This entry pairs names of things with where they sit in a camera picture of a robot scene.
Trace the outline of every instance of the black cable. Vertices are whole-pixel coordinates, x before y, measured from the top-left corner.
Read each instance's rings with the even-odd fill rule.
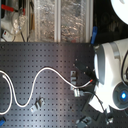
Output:
[[[12,42],[14,42],[14,41],[15,41],[15,39],[16,39],[16,36],[14,36],[14,39],[13,39],[13,41],[12,41]]]
[[[22,31],[21,31],[21,36],[22,36],[22,39],[23,39],[23,42],[25,42],[25,39],[24,39],[24,36],[23,36],[23,33],[22,33]]]
[[[5,40],[3,37],[1,37],[1,39],[3,39],[5,42],[7,42],[7,40]]]
[[[100,105],[101,105],[101,107],[102,107],[102,110],[103,110],[103,113],[104,113],[105,118],[107,119],[107,122],[108,122],[109,124],[111,124],[111,123],[109,122],[109,120],[108,120],[108,118],[107,118],[106,114],[105,114],[104,107],[103,107],[103,105],[102,105],[102,103],[101,103],[101,101],[100,101],[99,97],[98,97],[95,93],[90,92],[90,91],[84,91],[84,93],[92,94],[93,96],[95,96],[95,97],[97,98],[97,100],[99,101],[99,103],[100,103]]]
[[[124,56],[123,63],[122,63],[122,67],[121,67],[121,79],[122,79],[123,84],[128,87],[128,83],[125,82],[125,81],[124,81],[124,78],[123,78],[123,69],[124,69],[124,64],[125,64],[127,55],[128,55],[128,50],[127,50],[127,52],[126,52],[126,54],[125,54],[125,56]]]

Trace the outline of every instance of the white cable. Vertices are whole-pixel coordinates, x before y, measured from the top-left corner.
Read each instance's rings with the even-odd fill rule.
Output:
[[[39,76],[39,74],[40,74],[42,71],[44,71],[44,70],[51,70],[51,71],[55,72],[57,75],[59,75],[59,77],[60,77],[62,80],[64,80],[67,84],[69,84],[69,85],[72,86],[73,88],[84,88],[84,87],[86,87],[89,83],[92,82],[92,80],[90,80],[88,83],[86,83],[86,84],[83,85],[83,86],[75,86],[75,85],[71,84],[70,82],[68,82],[64,77],[62,77],[62,76],[61,76],[56,70],[54,70],[53,68],[45,67],[45,68],[42,68],[42,69],[36,74],[36,76],[35,76],[35,78],[34,78],[34,81],[33,81],[33,84],[32,84],[32,90],[31,90],[31,93],[30,93],[30,97],[29,97],[27,103],[24,104],[24,105],[20,105],[20,104],[17,102],[16,94],[15,94],[15,89],[14,89],[14,86],[13,86],[13,83],[12,83],[10,77],[9,77],[5,72],[3,72],[3,71],[0,70],[0,73],[3,74],[3,78],[7,81],[8,85],[9,85],[9,89],[10,89],[10,104],[9,104],[9,107],[8,107],[8,109],[7,109],[5,112],[0,113],[0,115],[4,115],[4,114],[6,114],[6,113],[10,110],[11,104],[12,104],[12,91],[13,91],[13,95],[14,95],[14,100],[15,100],[16,104],[17,104],[19,107],[24,108],[24,107],[26,107],[26,106],[29,104],[29,102],[30,102],[30,100],[31,100],[31,98],[32,98],[32,94],[33,94],[34,86],[35,86],[35,83],[36,83],[36,79],[37,79],[37,77]]]

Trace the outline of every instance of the white robot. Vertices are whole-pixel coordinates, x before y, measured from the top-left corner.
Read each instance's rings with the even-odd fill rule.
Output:
[[[100,45],[94,57],[98,83],[95,94],[102,101],[104,110],[111,106],[117,110],[128,108],[128,39]],[[103,113],[94,96],[89,104]]]

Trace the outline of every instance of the gray panel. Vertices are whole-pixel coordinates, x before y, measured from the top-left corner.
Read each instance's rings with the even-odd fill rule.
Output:
[[[79,58],[93,68],[93,49],[87,44],[53,44],[53,43],[0,43],[0,69],[11,77],[19,103],[25,103],[29,97],[33,79],[42,67],[50,66],[70,80],[70,71],[74,60]],[[86,83],[89,78],[78,72],[78,84]],[[42,109],[31,114],[29,108],[36,99],[44,97]],[[81,110],[88,95],[75,98],[70,86],[64,83],[55,73],[45,71],[36,82],[32,100],[26,108],[19,108],[13,99],[11,110],[5,115],[6,123],[1,128],[75,128],[75,122],[81,118]],[[9,103],[7,83],[0,77],[0,111],[4,111]],[[94,117],[97,114],[90,106],[88,110]],[[123,112],[115,112],[114,125],[128,126]],[[99,126],[105,125],[104,119]]]

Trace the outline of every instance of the pegboard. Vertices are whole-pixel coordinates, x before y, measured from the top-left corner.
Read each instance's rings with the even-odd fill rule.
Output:
[[[36,73],[43,67],[53,67],[67,80],[70,80],[70,71],[77,71],[78,85],[90,80],[81,74],[74,66],[75,59],[93,69],[93,48],[88,44],[53,44],[53,43],[0,43],[0,69],[12,79],[17,100],[27,102],[32,82]],[[0,77],[0,111],[5,111],[10,99],[9,88],[5,80]],[[81,110],[88,96],[75,98],[70,86],[52,71],[42,72],[34,88],[32,99],[26,108],[19,108],[14,101],[11,110],[4,115],[6,123],[1,128],[75,128],[76,120],[84,115]],[[29,110],[36,100],[43,97],[45,105],[32,114]],[[90,106],[90,114],[96,111]],[[104,119],[90,128],[128,127],[123,112],[114,111],[114,124],[106,126]]]

